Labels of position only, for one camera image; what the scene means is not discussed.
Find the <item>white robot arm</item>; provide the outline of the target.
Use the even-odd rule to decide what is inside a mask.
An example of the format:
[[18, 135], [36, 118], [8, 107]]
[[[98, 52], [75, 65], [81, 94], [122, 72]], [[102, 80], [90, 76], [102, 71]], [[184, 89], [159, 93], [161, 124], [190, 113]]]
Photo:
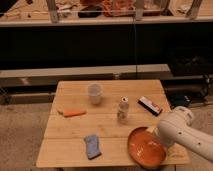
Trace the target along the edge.
[[190, 109], [177, 106], [149, 131], [164, 147], [177, 143], [213, 163], [213, 135], [192, 128], [194, 118]]

